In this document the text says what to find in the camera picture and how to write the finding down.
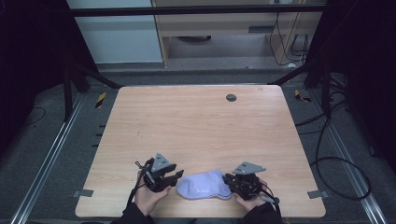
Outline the person's right hand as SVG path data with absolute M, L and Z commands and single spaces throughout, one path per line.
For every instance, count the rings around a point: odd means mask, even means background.
M 245 201 L 238 194 L 234 194 L 235 201 L 241 205 L 247 212 L 250 212 L 256 208 L 265 208 L 273 210 L 274 207 L 269 203 L 270 196 L 266 193 L 267 183 L 260 179 L 262 191 L 252 200 Z

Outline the black stand legs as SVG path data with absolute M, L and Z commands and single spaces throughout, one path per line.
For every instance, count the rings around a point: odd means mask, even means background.
M 79 92 L 87 92 L 90 89 L 90 85 L 86 80 L 85 76 L 92 77 L 97 81 L 105 84 L 112 89 L 120 89 L 121 84 L 117 84 L 103 76 L 98 72 L 95 72 L 81 64 L 70 63 L 64 66 L 63 79 L 64 79 L 64 121 L 68 121 L 73 112 L 73 99 L 72 99 L 72 88 L 74 84 Z
M 321 81 L 321 108 L 327 118 L 331 117 L 330 107 L 330 64 L 326 59 L 314 59 L 304 65 L 294 69 L 287 75 L 269 82 L 269 85 L 283 85 L 302 73 L 307 73 L 304 85 L 307 88 L 315 87 Z

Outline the aluminium floor rail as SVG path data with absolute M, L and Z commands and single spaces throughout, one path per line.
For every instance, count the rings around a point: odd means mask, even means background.
M 325 135 L 329 144 L 317 150 L 315 165 L 320 180 L 333 196 L 357 203 L 368 223 L 391 224 L 394 173 L 384 160 L 371 154 L 347 100 L 339 94 L 331 101 Z
M 52 167 L 55 164 L 58 155 L 62 151 L 64 142 L 75 123 L 84 98 L 85 93 L 77 94 L 76 101 L 72 104 L 72 112 L 69 118 L 62 123 L 62 126 L 59 132 L 57 132 L 57 135 L 53 140 L 49 151 L 40 166 L 40 169 L 35 175 L 35 179 L 33 180 L 30 188 L 23 197 L 23 200 L 9 221 L 9 224 L 25 224 L 28 220 L 28 217 L 35 206 L 36 200 L 38 199 L 45 183 L 47 182 Z

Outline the person's left hand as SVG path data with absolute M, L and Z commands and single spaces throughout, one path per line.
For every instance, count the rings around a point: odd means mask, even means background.
M 140 172 L 137 173 L 139 184 L 134 195 L 134 203 L 142 214 L 147 217 L 157 206 L 158 202 L 165 198 L 170 187 L 166 187 L 161 192 L 153 192 L 146 185 L 144 179 L 140 176 Z

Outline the white cabinet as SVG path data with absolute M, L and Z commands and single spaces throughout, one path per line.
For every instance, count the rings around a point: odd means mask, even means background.
M 66 0 L 71 9 L 151 7 L 150 0 Z M 157 27 L 152 16 L 77 17 L 97 64 L 161 63 Z

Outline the light wooden desk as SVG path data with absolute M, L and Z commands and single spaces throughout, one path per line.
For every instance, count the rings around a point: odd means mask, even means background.
M 154 7 L 302 5 L 325 0 L 150 0 Z M 277 63 L 291 59 L 295 36 L 313 35 L 319 12 L 159 15 L 159 37 L 265 34 Z

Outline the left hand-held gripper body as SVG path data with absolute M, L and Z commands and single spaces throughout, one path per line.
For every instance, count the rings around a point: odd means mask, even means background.
M 161 153 L 157 153 L 154 158 L 145 163 L 143 171 L 146 186 L 153 192 L 161 192 L 166 187 L 163 185 L 166 174 L 176 170 L 176 165 L 166 159 Z

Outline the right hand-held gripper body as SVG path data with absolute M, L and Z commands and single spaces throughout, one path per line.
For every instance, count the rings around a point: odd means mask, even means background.
M 245 201 L 254 199 L 262 191 L 260 179 L 256 174 L 265 170 L 265 167 L 248 161 L 243 161 L 238 165 L 231 173 L 237 188 L 236 194 Z

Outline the yellow-handled tool on floor right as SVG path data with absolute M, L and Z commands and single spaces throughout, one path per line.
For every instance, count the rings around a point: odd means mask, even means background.
M 309 98 L 309 97 L 303 97 L 303 96 L 300 94 L 300 92 L 299 92 L 298 90 L 295 90 L 295 91 L 294 91 L 294 97 L 295 97 L 297 100 L 300 100 L 300 101 L 302 101 L 302 102 L 306 102 L 306 103 L 312 102 L 311 98 Z

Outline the black horizontal frame bar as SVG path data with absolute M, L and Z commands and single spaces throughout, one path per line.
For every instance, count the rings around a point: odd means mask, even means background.
M 69 9 L 65 14 L 73 17 L 102 16 L 147 16 L 147 15 L 190 15 L 229 13 L 278 13 L 278 12 L 320 12 L 326 4 L 302 5 L 242 5 L 242 6 L 193 6 L 193 7 L 125 7 Z

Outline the grey tape strip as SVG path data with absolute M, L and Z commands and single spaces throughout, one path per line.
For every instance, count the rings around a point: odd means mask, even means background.
M 315 199 L 315 198 L 328 198 L 329 193 L 326 190 L 320 191 L 320 190 L 313 190 L 313 191 L 308 191 L 307 195 L 310 199 Z
M 93 190 L 91 189 L 80 189 L 74 190 L 72 197 L 79 198 L 79 197 L 91 197 L 93 195 Z

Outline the dark curtain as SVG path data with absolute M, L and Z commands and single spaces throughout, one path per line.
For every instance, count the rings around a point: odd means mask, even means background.
M 62 64 L 41 26 L 66 0 L 0 0 L 0 158 L 33 110 L 35 97 L 62 83 Z
M 327 0 L 327 6 L 308 58 L 333 37 L 330 68 L 346 76 L 358 123 L 396 173 L 396 0 Z

